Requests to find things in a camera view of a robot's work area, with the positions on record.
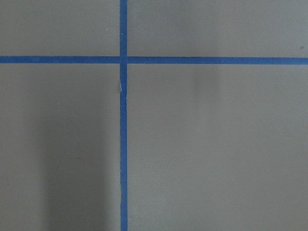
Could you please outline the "horizontal blue tape line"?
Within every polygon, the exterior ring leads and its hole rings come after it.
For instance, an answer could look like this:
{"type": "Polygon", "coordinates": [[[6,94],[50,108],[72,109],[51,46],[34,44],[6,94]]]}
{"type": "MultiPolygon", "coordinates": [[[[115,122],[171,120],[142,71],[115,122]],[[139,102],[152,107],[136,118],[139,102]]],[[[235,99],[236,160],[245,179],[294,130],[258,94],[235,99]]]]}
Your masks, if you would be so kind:
{"type": "Polygon", "coordinates": [[[297,57],[1,56],[2,64],[262,64],[307,65],[297,57]]]}

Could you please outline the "vertical blue tape line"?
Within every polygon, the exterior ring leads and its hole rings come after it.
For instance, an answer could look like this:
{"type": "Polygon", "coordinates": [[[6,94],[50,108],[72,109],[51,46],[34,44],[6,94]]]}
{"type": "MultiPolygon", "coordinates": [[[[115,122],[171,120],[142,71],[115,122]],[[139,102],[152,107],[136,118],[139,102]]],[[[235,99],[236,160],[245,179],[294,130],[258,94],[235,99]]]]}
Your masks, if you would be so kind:
{"type": "Polygon", "coordinates": [[[121,230],[128,230],[128,170],[127,170],[127,1],[120,1],[120,186],[121,230]]]}

